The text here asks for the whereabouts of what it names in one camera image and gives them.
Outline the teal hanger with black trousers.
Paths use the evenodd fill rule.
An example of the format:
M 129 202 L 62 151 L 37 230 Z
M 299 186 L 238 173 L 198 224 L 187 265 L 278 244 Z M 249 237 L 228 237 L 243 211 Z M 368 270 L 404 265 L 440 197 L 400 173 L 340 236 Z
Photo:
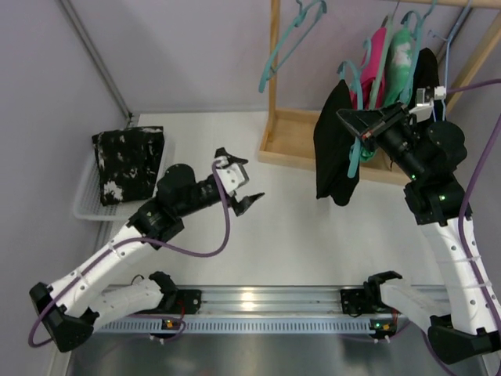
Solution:
M 337 69 L 337 73 L 341 80 L 345 81 L 345 74 L 347 68 L 351 69 L 353 74 L 353 79 L 349 88 L 355 92 L 355 108 L 342 110 L 338 117 L 340 118 L 344 127 L 353 135 L 355 141 L 349 152 L 349 166 L 348 166 L 348 178 L 355 178 L 356 172 L 359 170 L 359 165 L 361 161 L 368 161 L 375 154 L 374 150 L 371 150 L 371 145 L 362 139 L 363 122 L 361 115 L 364 112 L 363 103 L 363 91 L 361 85 L 361 71 L 358 69 L 353 62 L 350 60 L 345 60 Z

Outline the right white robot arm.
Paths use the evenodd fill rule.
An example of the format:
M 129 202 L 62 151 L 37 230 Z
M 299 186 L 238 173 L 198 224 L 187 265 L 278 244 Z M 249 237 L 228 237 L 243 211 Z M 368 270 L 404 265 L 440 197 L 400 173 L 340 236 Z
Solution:
M 500 350 L 500 304 L 474 238 L 472 211 L 454 172 L 466 158 L 463 131 L 449 121 L 421 127 L 402 103 L 337 112 L 364 146 L 382 149 L 409 177 L 405 202 L 434 252 L 449 306 L 411 287 L 396 272 L 369 277 L 375 308 L 407 316 L 445 364 Z

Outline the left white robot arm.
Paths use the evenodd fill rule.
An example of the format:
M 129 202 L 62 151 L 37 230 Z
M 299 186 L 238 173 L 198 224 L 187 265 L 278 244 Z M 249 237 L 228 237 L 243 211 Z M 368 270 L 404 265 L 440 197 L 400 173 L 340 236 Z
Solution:
M 115 320 L 144 311 L 168 311 L 178 288 L 164 272 L 113 291 L 106 288 L 127 268 L 162 248 L 200 259 L 222 253 L 230 237 L 229 214 L 241 216 L 263 196 L 236 197 L 237 190 L 250 181 L 247 162 L 220 147 L 214 153 L 211 174 L 204 180 L 196 180 L 187 164 L 167 168 L 155 195 L 101 249 L 66 276 L 30 289 L 37 319 L 28 345 L 36 349 L 54 343 L 61 353 L 68 353 Z M 190 251 L 171 244 L 183 231 L 185 217 L 215 204 L 222 205 L 225 221 L 222 243 L 215 250 Z

